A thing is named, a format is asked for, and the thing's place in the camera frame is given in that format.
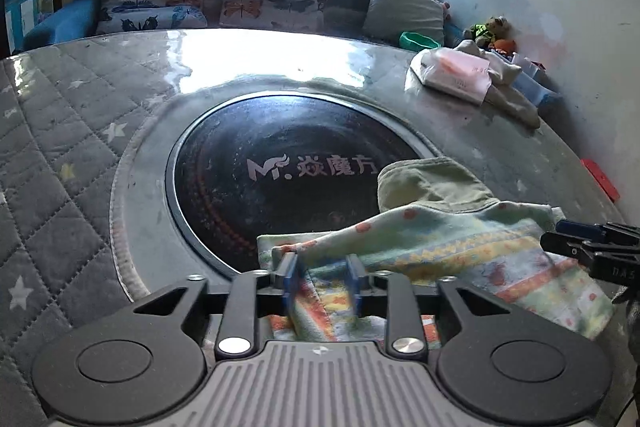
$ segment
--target circular black plate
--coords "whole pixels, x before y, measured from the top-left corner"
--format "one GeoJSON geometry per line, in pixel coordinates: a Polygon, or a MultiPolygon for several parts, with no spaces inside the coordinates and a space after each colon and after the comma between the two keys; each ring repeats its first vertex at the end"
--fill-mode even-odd
{"type": "Polygon", "coordinates": [[[424,150],[390,126],[399,128],[382,112],[323,96],[262,95],[214,108],[170,158],[174,218],[207,262],[257,269],[258,235],[337,230],[378,213],[380,170],[424,150]]]}

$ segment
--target green bowl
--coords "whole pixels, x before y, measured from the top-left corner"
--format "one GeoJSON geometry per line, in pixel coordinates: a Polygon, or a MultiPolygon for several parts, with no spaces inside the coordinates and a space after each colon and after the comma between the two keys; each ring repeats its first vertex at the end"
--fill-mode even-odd
{"type": "Polygon", "coordinates": [[[434,50],[440,45],[433,39],[420,35],[420,33],[403,32],[400,35],[400,47],[411,52],[421,52],[422,50],[434,50]]]}

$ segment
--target gray ribbed panel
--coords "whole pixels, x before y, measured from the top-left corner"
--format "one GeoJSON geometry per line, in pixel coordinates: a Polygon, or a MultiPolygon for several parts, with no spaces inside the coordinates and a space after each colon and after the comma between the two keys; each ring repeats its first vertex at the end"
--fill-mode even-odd
{"type": "Polygon", "coordinates": [[[420,364],[388,359],[373,342],[277,341],[252,359],[220,363],[196,398],[150,425],[495,427],[457,409],[420,364]]]}

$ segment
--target silver screw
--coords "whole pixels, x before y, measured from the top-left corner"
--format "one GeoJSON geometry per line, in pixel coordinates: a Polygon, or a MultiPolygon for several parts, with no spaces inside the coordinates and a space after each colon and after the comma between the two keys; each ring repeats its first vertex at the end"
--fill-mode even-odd
{"type": "Polygon", "coordinates": [[[424,349],[424,342],[415,337],[403,337],[391,344],[398,353],[410,355],[424,349]]]}
{"type": "Polygon", "coordinates": [[[218,349],[230,355],[239,355],[251,347],[251,343],[242,337],[229,337],[218,343],[218,349]]]}

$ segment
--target sofa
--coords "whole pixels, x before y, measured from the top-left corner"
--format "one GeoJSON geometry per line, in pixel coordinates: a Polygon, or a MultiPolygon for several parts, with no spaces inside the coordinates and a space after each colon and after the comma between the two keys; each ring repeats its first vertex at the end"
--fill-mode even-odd
{"type": "MultiPolygon", "coordinates": [[[[327,0],[323,34],[361,39],[370,0],[327,0]]],[[[203,13],[210,28],[218,27],[222,0],[204,0],[203,13]]],[[[22,51],[94,35],[100,0],[74,0],[24,36],[22,51]]]]}

